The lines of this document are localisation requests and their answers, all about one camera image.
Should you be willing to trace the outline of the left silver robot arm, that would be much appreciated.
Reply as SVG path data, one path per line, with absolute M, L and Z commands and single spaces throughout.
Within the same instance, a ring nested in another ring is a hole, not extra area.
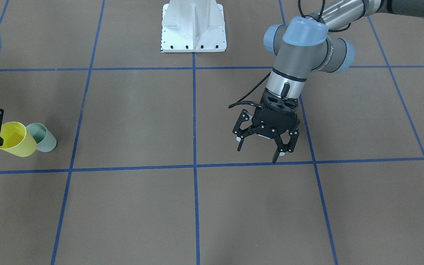
M 375 13 L 424 18 L 424 0 L 337 0 L 329 5 L 323 1 L 316 12 L 301 11 L 288 25 L 269 27 L 264 47 L 276 60 L 263 79 L 266 86 L 260 101 L 242 97 L 229 106 L 249 105 L 255 109 L 253 114 L 243 109 L 233 127 L 237 151 L 241 151 L 246 137 L 256 134 L 275 142 L 273 163 L 287 152 L 292 153 L 300 134 L 296 110 L 308 76 L 313 71 L 345 71 L 355 58 L 350 42 L 333 39 L 330 34 Z

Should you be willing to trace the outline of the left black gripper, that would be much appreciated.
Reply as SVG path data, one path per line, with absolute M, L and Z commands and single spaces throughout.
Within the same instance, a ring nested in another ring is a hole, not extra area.
M 276 164 L 278 157 L 295 150 L 299 138 L 300 120 L 296 115 L 298 101 L 294 98 L 281 98 L 265 90 L 260 100 L 261 107 L 257 107 L 251 115 L 243 109 L 233 127 L 233 133 L 239 142 L 237 151 L 241 151 L 244 139 L 258 134 L 276 143 L 276 151 L 272 163 Z M 243 123 L 250 122 L 246 128 L 241 128 Z M 290 139 L 283 143 L 281 135 L 288 132 Z

